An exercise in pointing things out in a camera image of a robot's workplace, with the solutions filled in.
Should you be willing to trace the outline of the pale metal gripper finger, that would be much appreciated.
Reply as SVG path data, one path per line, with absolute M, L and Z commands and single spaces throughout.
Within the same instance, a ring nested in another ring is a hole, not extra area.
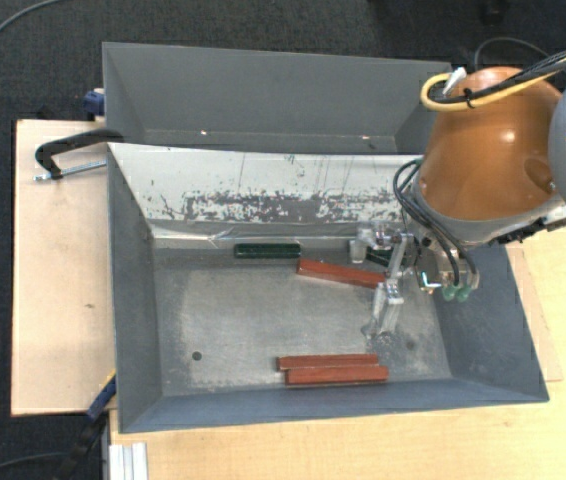
M 403 255 L 403 233 L 385 222 L 360 223 L 353 239 L 349 240 L 349 261 L 362 263 L 368 254 L 379 255 L 380 251 L 388 252 L 391 260 Z
M 372 301 L 372 312 L 369 321 L 361 328 L 367 339 L 393 333 L 404 304 L 398 284 L 384 281 L 377 285 Z

